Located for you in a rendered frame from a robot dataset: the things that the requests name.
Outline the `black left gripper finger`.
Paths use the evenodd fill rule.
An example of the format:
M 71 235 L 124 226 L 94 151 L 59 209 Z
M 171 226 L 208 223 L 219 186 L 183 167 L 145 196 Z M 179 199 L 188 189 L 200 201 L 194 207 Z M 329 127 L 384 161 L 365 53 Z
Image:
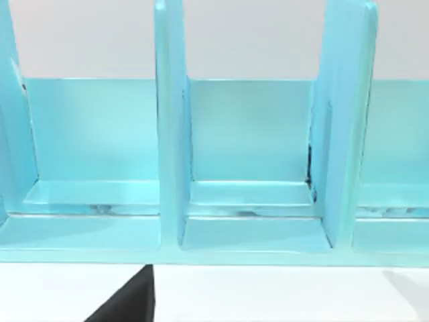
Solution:
M 154 266 L 145 265 L 84 322 L 154 322 Z

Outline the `light blue rack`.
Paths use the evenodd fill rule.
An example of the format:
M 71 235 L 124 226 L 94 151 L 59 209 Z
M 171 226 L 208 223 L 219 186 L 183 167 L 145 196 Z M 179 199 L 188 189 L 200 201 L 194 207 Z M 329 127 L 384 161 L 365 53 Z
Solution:
M 0 263 L 429 268 L 429 80 L 373 78 L 379 8 L 327 0 L 314 80 L 23 78 L 0 0 Z

